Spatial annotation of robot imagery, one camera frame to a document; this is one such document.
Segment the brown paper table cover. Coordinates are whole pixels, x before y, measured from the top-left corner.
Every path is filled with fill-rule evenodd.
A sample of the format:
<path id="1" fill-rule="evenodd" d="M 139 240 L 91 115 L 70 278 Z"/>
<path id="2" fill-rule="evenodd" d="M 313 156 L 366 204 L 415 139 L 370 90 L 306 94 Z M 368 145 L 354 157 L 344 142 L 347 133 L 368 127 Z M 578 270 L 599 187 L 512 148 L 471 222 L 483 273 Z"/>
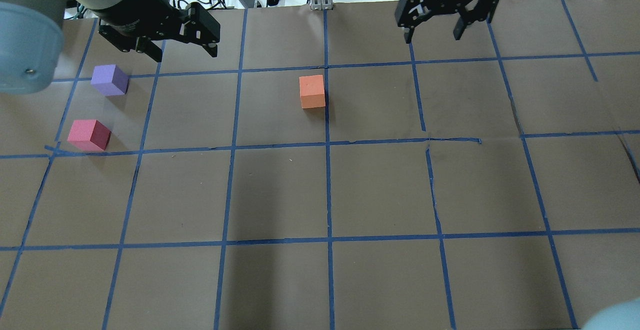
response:
<path id="1" fill-rule="evenodd" d="M 221 10 L 218 58 L 161 64 L 66 21 L 55 82 L 1 96 L 1 328 L 583 327 L 639 297 L 638 1 L 501 0 L 412 45 L 392 2 Z"/>

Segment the purple foam cube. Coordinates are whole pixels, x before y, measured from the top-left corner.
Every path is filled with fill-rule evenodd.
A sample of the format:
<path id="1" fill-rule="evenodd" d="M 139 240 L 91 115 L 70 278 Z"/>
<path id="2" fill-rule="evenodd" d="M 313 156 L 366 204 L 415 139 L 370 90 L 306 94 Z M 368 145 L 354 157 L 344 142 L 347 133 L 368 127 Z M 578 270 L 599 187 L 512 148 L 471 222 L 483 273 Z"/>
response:
<path id="1" fill-rule="evenodd" d="M 126 95 L 130 75 L 125 73 L 116 64 L 95 66 L 90 84 L 103 96 Z"/>

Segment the orange foam cube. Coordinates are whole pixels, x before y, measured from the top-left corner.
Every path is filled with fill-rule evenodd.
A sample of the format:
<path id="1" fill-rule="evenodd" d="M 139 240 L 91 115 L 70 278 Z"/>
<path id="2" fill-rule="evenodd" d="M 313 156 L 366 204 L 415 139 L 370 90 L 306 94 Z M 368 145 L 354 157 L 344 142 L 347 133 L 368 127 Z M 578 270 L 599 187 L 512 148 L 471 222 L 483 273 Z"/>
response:
<path id="1" fill-rule="evenodd" d="M 302 109 L 326 106 L 325 80 L 322 74 L 300 76 L 298 81 Z"/>

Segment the red foam cube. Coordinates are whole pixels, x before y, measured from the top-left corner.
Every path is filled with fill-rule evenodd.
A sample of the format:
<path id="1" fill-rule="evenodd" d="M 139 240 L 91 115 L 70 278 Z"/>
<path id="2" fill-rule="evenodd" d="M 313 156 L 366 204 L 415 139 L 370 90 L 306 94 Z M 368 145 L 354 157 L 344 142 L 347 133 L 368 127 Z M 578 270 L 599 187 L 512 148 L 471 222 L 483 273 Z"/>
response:
<path id="1" fill-rule="evenodd" d="M 74 120 L 67 142 L 83 152 L 103 152 L 112 132 L 98 120 Z"/>

